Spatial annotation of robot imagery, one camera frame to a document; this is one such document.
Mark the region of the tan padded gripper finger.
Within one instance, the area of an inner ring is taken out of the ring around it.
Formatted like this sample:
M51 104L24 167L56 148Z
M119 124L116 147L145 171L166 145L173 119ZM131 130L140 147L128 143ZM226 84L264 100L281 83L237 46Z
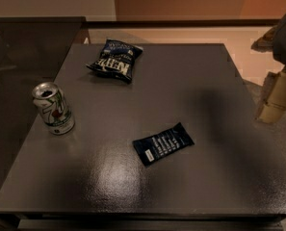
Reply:
M265 78L255 118L264 123L278 122L286 112L286 68L269 72Z
M257 52L272 52L275 30L276 26L273 26L269 31L267 31L262 37L260 37L251 45L251 49Z

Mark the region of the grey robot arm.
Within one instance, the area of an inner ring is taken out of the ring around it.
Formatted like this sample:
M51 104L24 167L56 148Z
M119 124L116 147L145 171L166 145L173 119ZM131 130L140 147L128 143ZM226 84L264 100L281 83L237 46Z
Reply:
M271 51L284 67L265 78L256 119L265 123L278 122L286 112L286 13L263 37L251 45L258 52Z

